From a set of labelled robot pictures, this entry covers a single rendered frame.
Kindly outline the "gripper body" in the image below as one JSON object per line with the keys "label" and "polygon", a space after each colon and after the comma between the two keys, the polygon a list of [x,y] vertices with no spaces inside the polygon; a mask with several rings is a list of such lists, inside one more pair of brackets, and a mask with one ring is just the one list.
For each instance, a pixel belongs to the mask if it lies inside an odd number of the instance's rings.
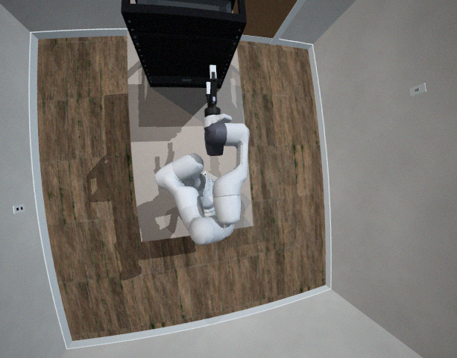
{"label": "gripper body", "polygon": [[205,110],[204,110],[205,117],[207,117],[209,115],[220,115],[220,114],[221,114],[220,108],[216,107],[215,103],[213,104],[211,102],[211,97],[210,97],[210,105],[209,105],[209,107],[205,108]]}

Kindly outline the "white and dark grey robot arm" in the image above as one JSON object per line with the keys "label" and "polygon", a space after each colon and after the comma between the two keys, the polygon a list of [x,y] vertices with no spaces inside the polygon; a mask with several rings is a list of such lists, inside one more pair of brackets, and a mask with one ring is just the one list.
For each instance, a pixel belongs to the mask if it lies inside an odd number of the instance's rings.
{"label": "white and dark grey robot arm", "polygon": [[[169,163],[155,174],[157,185],[173,195],[180,217],[198,245],[223,240],[240,219],[241,186],[247,178],[250,133],[245,124],[229,123],[231,121],[231,116],[226,114],[205,117],[204,130],[209,127],[204,140],[209,156],[223,155],[224,146],[236,147],[236,167],[232,171],[215,181],[209,179],[201,174],[204,161],[193,153]],[[213,216],[204,215],[212,211],[215,211]]]}

